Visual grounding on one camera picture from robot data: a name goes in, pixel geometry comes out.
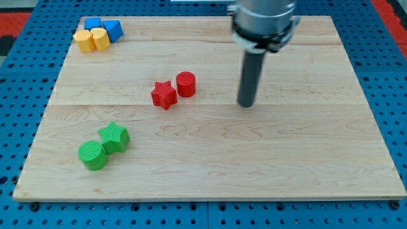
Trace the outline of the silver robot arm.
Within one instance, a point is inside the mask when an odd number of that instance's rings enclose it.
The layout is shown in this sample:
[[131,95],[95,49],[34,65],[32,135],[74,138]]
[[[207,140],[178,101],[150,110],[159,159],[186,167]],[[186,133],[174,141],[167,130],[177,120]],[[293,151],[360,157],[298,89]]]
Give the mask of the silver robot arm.
[[233,40],[254,54],[276,53],[290,42],[301,17],[296,0],[238,0],[227,7]]

